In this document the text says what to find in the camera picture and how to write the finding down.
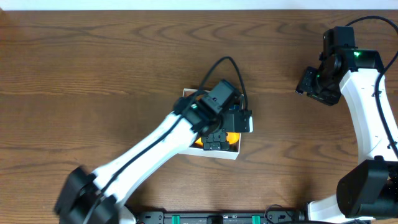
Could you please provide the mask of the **white cardboard box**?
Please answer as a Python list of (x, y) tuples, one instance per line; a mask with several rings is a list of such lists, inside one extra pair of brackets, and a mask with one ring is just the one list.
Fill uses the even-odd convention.
[[(244, 99), (241, 96), (239, 99), (237, 99), (233, 103), (233, 105), (241, 105), (242, 106), (241, 110), (244, 110), (243, 101), (244, 101)], [(226, 112), (227, 111), (225, 111), (224, 113), (221, 113), (220, 118), (215, 123), (215, 129), (220, 125), (221, 116), (223, 114), (225, 114)], [(201, 146), (200, 138), (198, 138), (188, 149), (182, 151), (181, 153), (185, 154), (185, 155), (191, 155), (191, 156), (202, 156), (202, 157), (212, 157), (212, 158), (217, 158), (217, 159), (235, 160), (237, 158), (237, 156), (239, 155), (240, 148), (241, 148), (241, 136), (240, 136), (239, 142), (237, 143), (237, 148), (233, 151), (204, 151)]]

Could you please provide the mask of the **blue toy ball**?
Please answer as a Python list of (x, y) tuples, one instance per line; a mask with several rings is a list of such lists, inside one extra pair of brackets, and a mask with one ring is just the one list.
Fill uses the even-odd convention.
[(240, 110), (241, 108), (242, 108), (241, 105), (231, 105), (231, 106), (229, 107), (230, 110)]

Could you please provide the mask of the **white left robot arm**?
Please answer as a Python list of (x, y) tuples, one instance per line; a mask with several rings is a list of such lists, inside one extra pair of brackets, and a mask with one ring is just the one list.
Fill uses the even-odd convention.
[(231, 109), (236, 100), (235, 96), (225, 100), (215, 96), (199, 100), (181, 97), (163, 122), (123, 155), (90, 174), (77, 167), (66, 179), (55, 204), (60, 223), (136, 223), (125, 203), (170, 158), (219, 129), (253, 131), (251, 111)]

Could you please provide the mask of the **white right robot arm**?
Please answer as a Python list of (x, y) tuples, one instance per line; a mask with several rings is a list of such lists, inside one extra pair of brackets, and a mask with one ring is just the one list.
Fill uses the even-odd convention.
[(397, 124), (385, 92), (379, 53), (351, 45), (327, 47), (309, 67), (297, 93), (328, 106), (344, 98), (358, 143), (358, 165), (336, 193), (307, 204), (311, 222), (348, 223), (397, 218)]

